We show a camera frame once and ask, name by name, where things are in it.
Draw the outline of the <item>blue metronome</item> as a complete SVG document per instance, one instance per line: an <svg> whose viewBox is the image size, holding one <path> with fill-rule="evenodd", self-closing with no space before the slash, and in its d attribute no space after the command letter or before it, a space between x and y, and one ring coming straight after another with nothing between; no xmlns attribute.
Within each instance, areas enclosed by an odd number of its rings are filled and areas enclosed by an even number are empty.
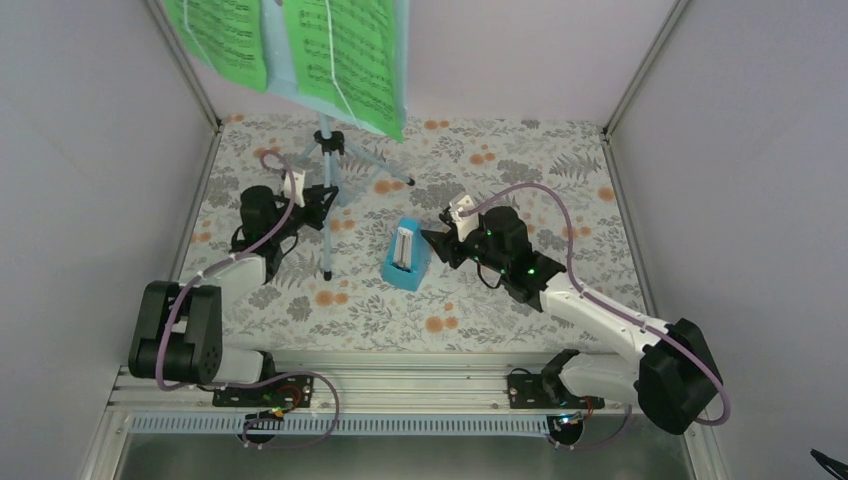
<svg viewBox="0 0 848 480"><path fill-rule="evenodd" d="M402 217L395 229L381 268L382 279L391 286L416 292L430 265L431 251L419 223Z"/></svg>

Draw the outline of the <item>light blue music stand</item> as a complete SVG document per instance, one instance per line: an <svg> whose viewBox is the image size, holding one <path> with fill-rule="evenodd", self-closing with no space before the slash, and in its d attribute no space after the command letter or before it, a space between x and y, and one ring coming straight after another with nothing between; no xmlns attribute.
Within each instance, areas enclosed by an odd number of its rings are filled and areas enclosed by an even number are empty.
<svg viewBox="0 0 848 480"><path fill-rule="evenodd" d="M400 173L400 171L389 166L387 163L376 159L376 157L374 157L370 153L362 150L354 144L347 142L341 131L332 131L330 129L328 117L326 115L320 113L318 115L318 118L320 128L315 132L314 140L306 147L306 149L302 152L301 156L303 158L307 158L316 148L320 148L322 150L324 163L324 182L316 185L335 185L339 187L339 194L333 204L336 201L340 201L340 203L342 204L346 204L349 201L349 198L344 193L344 189L342 188L342 180L340 177L340 171L338 169L338 161L341 159L341 157L344 155L344 152L347 150L353 152L358 158L371 163L378 169L383 170L389 173L391 176L401 180L404 184L409 186L413 186L415 184L415 180L412 177ZM286 169L294 166L286 163L279 168L272 168L268 165L264 165L263 167L283 179L283 174L286 172ZM189 287L201 284L210 285L215 281L221 283L224 278L233 277L238 281L242 282L242 284L246 284L249 280L257 280L261 285L263 285L265 276L265 261L260 256L253 254L252 251L256 249L259 245L261 245L264 241L269 240L276 233L276 231L281 228L282 224L287 220L287 217L290 215L293 205L295 204L293 201L289 201L290 204L286 209L282 220L259 242L253 244L248 250L244 252L229 252L227 257L212 264L206 269L197 272L193 277L186 280L185 284ZM319 231L323 234L323 254L321 261L321 269L323 277L326 281L332 279L332 246L331 232L329 227L330 221L328 219L328 216L325 220L324 228Z"/></svg>

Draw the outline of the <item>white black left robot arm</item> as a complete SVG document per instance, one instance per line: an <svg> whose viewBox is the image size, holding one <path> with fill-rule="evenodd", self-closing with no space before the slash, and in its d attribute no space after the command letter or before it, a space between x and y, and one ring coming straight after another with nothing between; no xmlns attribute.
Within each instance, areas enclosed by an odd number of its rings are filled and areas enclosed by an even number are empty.
<svg viewBox="0 0 848 480"><path fill-rule="evenodd" d="M284 240L297 240L303 227L322 230L338 193L336 186L314 185L288 199L266 186L244 190L225 259L185 282L146 286L128 354L131 375L164 390L231 385L252 404L270 402L279 382L272 355L225 346L223 321L236 301L275 277L287 254Z"/></svg>

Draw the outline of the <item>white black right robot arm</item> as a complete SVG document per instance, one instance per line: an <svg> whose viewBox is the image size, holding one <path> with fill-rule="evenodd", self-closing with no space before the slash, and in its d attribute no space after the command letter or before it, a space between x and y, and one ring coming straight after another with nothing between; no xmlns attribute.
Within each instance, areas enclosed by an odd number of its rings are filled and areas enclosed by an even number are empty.
<svg viewBox="0 0 848 480"><path fill-rule="evenodd" d="M682 434L701 422L715 399L729 402L701 329L641 314L579 280L571 267L536 250L511 207L494 207L463 220L457 210L440 218L447 230L423 239L452 268L466 261L498 274L498 286L517 303L567 320L609 348L609 354L564 349L540 373L544 399L555 407L596 397L638 407L657 427Z"/></svg>

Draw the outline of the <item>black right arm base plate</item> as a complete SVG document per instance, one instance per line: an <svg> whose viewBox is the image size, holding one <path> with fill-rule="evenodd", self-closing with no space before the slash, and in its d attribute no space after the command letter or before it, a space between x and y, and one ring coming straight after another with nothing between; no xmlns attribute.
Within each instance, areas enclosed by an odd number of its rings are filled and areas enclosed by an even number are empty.
<svg viewBox="0 0 848 480"><path fill-rule="evenodd" d="M585 410L604 409L600 397L578 397L568 392L550 393L540 374L515 369L506 376L506 393L513 410Z"/></svg>

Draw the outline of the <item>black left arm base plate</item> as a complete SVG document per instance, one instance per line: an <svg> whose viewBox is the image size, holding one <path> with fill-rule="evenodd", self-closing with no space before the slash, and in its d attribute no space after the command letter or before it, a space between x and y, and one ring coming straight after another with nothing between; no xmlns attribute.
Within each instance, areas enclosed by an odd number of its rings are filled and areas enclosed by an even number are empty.
<svg viewBox="0 0 848 480"><path fill-rule="evenodd" d="M226 387L213 393L212 405L218 408L254 408L272 415L309 408L315 378L295 375L260 388Z"/></svg>

